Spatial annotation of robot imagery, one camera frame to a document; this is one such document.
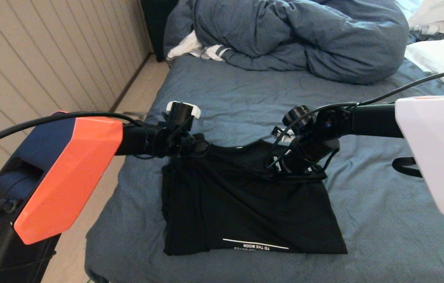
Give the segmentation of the black bedside cabinet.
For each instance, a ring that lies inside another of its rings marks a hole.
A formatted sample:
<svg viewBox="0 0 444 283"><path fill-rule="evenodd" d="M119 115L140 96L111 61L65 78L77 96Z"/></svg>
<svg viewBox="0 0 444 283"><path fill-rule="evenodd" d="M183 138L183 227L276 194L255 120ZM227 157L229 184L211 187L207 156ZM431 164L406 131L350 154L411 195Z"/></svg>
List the black bedside cabinet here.
<svg viewBox="0 0 444 283"><path fill-rule="evenodd" d="M179 0L139 1L143 9L152 50L156 54L157 62L162 62L165 60L163 44L167 18Z"/></svg>

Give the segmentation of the dark patterned cloth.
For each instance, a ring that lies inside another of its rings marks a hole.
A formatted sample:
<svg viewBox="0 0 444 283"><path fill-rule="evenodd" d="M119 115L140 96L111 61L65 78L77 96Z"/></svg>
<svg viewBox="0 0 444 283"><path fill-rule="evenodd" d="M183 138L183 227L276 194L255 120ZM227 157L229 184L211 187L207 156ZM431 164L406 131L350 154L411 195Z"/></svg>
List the dark patterned cloth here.
<svg viewBox="0 0 444 283"><path fill-rule="evenodd" d="M409 37L407 40L407 45L422 42L422 41L437 41L444 40L444 33L436 33L433 35L427 35L416 31L409 32Z"/></svg>

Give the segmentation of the white striped garment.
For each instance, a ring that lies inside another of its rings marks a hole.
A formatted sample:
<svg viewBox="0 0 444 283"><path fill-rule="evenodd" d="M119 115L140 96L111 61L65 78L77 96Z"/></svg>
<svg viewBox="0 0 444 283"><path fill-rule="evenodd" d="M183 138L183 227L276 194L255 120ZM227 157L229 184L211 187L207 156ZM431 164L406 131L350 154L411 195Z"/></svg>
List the white striped garment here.
<svg viewBox="0 0 444 283"><path fill-rule="evenodd" d="M192 31L174 48L172 48L166 56L167 61L190 54L200 59L210 59L213 61L224 62L223 55L231 48L223 45L204 46L197 38L196 32Z"/></svg>

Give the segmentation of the blue bed sheet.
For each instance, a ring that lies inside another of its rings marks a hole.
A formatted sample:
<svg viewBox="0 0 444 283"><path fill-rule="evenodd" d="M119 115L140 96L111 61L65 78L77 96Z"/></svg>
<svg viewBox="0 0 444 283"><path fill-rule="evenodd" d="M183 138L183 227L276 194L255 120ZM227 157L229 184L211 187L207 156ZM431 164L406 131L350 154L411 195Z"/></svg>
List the blue bed sheet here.
<svg viewBox="0 0 444 283"><path fill-rule="evenodd" d="M273 142L270 132L294 106L364 101L426 76L404 60L383 81L350 85L185 55L171 64L147 121L157 123L166 104L177 100L202 110L192 130L215 145ZM215 250L167 256L160 191L168 159L128 156L87 233L85 271L97 283L444 283L444 217L422 179L391 166L411 154L398 138L341 138L325 186L346 255Z"/></svg>

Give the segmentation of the black t-shirt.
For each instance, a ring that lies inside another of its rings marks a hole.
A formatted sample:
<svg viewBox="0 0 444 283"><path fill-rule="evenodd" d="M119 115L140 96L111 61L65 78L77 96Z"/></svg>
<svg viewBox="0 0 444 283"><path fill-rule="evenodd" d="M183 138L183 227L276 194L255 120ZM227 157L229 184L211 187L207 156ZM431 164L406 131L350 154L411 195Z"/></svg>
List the black t-shirt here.
<svg viewBox="0 0 444 283"><path fill-rule="evenodd" d="M324 187L325 172L277 174L263 166L272 145L212 145L203 157L172 158L162 169L164 253L215 249L346 254Z"/></svg>

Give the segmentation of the crumpled blue duvet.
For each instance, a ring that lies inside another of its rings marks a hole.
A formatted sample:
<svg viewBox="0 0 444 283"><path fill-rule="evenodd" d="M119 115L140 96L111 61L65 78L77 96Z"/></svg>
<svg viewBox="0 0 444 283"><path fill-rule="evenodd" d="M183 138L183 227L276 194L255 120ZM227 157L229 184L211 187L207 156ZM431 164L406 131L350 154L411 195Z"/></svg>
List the crumpled blue duvet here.
<svg viewBox="0 0 444 283"><path fill-rule="evenodd" d="M371 84L398 70L409 25L393 0L179 0L164 56L192 31L231 48L224 62L250 71L306 71Z"/></svg>

